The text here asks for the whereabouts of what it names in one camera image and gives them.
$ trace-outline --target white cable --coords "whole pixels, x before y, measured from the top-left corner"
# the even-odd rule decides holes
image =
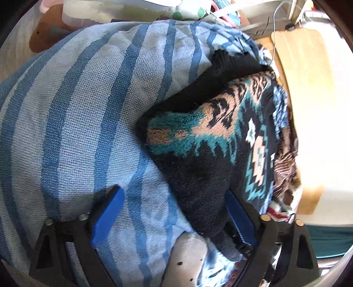
[[[275,51],[276,51],[276,23],[275,23],[275,16],[276,16],[276,13],[277,13],[278,9],[281,8],[284,3],[292,4],[291,1],[284,0],[277,6],[277,8],[275,9],[275,12],[273,13],[273,36],[275,38],[275,43],[274,43],[274,46],[273,46],[273,54],[272,54],[272,59],[271,59],[271,62],[270,62],[270,66],[272,65],[272,62],[273,62],[273,60],[275,58]],[[295,6],[301,11],[301,8],[297,4],[295,4]]]
[[[259,5],[259,4],[263,4],[266,2],[271,2],[273,0],[237,0],[236,3],[233,3],[229,6],[226,6],[224,8],[219,9],[218,11],[215,11],[214,14],[216,17],[223,17],[229,13],[233,13],[235,11],[247,8],[247,7],[251,7],[251,6],[255,6],[255,5]]]

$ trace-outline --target brown object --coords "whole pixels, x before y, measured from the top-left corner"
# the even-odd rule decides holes
[[[29,48],[34,53],[45,51],[65,38],[67,35],[79,29],[66,25],[62,19],[63,4],[57,4],[39,20],[29,40]]]
[[[296,164],[303,195],[298,214],[312,214],[331,177],[337,118],[335,85],[321,34],[297,28],[276,31],[276,53],[281,59],[291,94],[295,129],[300,140]]]
[[[293,155],[293,134],[290,127],[281,129],[280,141],[276,151],[274,162],[274,190],[273,194],[290,205],[293,196],[289,191],[292,177],[296,173],[295,160]]]
[[[324,190],[325,187],[322,185],[316,187],[303,186],[297,214],[313,214]]]

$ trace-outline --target laundry pile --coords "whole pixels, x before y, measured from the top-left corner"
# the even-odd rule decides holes
[[[269,69],[248,53],[218,50],[195,82],[137,123],[194,230],[230,260],[239,253],[223,231],[230,221],[225,192],[231,188],[259,210],[274,177],[277,83]]]
[[[286,94],[238,29],[166,20],[78,30],[4,81],[0,100],[0,252],[25,273],[46,219],[73,220],[119,185],[125,203],[97,247],[118,286],[160,286],[185,232],[203,237],[189,282],[222,286],[241,259],[223,232],[225,191],[265,213],[276,182],[287,186],[275,171]]]
[[[271,65],[276,75],[279,76],[279,70],[276,63],[272,61],[272,55],[264,46],[259,46],[264,54],[264,61],[267,65]],[[284,90],[281,96],[277,98],[276,103],[284,113],[274,117],[279,121],[276,130],[279,142],[276,148],[276,156],[274,163],[274,190],[272,201],[267,209],[267,214],[273,220],[279,222],[292,223],[301,198],[301,180],[300,172],[295,164],[295,157],[298,153],[298,137],[295,130],[293,112],[290,99]]]

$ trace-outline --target striped blanket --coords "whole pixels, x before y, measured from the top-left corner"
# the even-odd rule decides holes
[[[264,62],[256,43],[237,29],[122,22],[76,31],[5,80],[1,256],[27,273],[47,218],[64,221],[89,212],[118,184],[126,200],[99,256],[118,286],[159,286],[176,239],[193,230],[133,128],[154,103],[205,71],[216,49],[247,51]],[[198,285],[221,286],[234,262],[211,242],[208,248]],[[72,246],[68,250],[84,286],[77,255]]]

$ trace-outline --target screw head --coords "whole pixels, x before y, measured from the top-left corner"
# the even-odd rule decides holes
[[[78,219],[81,220],[81,221],[85,221],[88,219],[88,214],[87,213],[82,213],[79,215]]]
[[[52,219],[52,218],[48,218],[47,220],[45,220],[45,225],[46,226],[49,226],[49,225],[52,225],[54,223],[54,219]]]
[[[268,214],[261,214],[260,218],[263,221],[271,221],[271,216],[269,216]]]
[[[300,220],[300,219],[297,219],[295,221],[295,224],[298,225],[298,226],[304,226],[304,222],[302,220]]]

